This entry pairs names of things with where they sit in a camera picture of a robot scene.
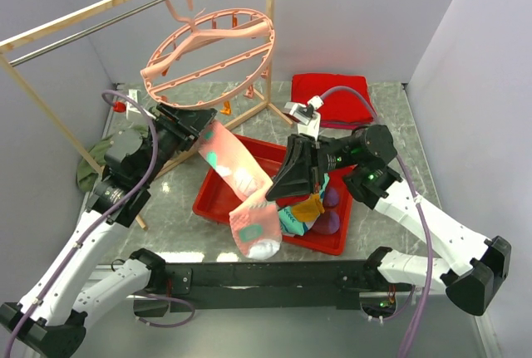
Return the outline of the pink round clip hanger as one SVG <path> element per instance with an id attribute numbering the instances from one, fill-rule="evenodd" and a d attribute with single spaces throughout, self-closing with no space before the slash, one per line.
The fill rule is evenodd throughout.
<path id="1" fill-rule="evenodd" d="M 188 9 L 193 0 L 185 0 Z M 273 20 L 256 9 L 233 7 L 206 13 L 179 14 L 165 0 L 179 28 L 151 54 L 140 71 L 145 91 L 153 101 L 183 110 L 217 107 L 232 113 L 231 101 L 239 94 L 254 96 L 254 83 L 265 75 L 273 58 L 276 31 Z M 178 97 L 186 84 L 228 76 L 237 72 L 236 82 L 221 92 L 199 92 Z"/>

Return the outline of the purple maroon sock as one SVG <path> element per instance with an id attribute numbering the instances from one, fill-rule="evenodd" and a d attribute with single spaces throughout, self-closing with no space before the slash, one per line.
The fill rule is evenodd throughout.
<path id="1" fill-rule="evenodd" d="M 313 223 L 311 230 L 321 235 L 332 235 L 340 229 L 340 219 L 338 214 L 329 210 L 322 213 Z"/>
<path id="2" fill-rule="evenodd" d="M 327 186 L 323 194 L 323 207 L 335 208 L 339 204 L 339 194 L 334 187 Z"/>

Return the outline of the teal patterned sock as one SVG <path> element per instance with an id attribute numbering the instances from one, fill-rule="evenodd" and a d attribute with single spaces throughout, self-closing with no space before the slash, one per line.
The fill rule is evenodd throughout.
<path id="1" fill-rule="evenodd" d="M 278 176 L 266 193 L 267 200 L 299 198 L 319 192 L 325 184 L 325 176 L 306 174 L 283 174 Z"/>
<path id="2" fill-rule="evenodd" d="M 282 233 L 288 236 L 303 236 L 318 219 L 318 216 L 316 216 L 311 220 L 300 221 L 294 217 L 290 207 L 280 209 L 278 216 Z"/>

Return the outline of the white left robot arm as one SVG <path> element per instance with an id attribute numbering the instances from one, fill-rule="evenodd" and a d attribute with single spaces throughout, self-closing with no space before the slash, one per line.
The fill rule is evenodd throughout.
<path id="1" fill-rule="evenodd" d="M 216 116 L 215 109 L 180 110 L 158 105 L 150 133 L 114 134 L 96 184 L 66 246 L 19 302 L 1 306 L 1 323 L 43 357 L 70 357 L 88 329 L 135 292 L 166 287 L 165 260 L 145 248 L 134 251 L 111 275 L 85 284 L 111 245 L 123 237 L 150 199 L 155 176 L 175 154 L 190 150 Z"/>

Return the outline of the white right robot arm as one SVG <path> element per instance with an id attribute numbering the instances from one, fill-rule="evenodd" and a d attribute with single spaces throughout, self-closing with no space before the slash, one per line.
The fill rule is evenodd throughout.
<path id="1" fill-rule="evenodd" d="M 384 125 L 362 126 L 341 138 L 290 135 L 266 198 L 316 193 L 327 174 L 347 168 L 342 181 L 354 200 L 394 220 L 429 249 L 421 257 L 379 247 L 366 260 L 366 284 L 376 291 L 398 283 L 429 286 L 462 311 L 482 316 L 508 277 L 511 244 L 469 229 L 423 198 L 390 167 L 397 156 Z"/>

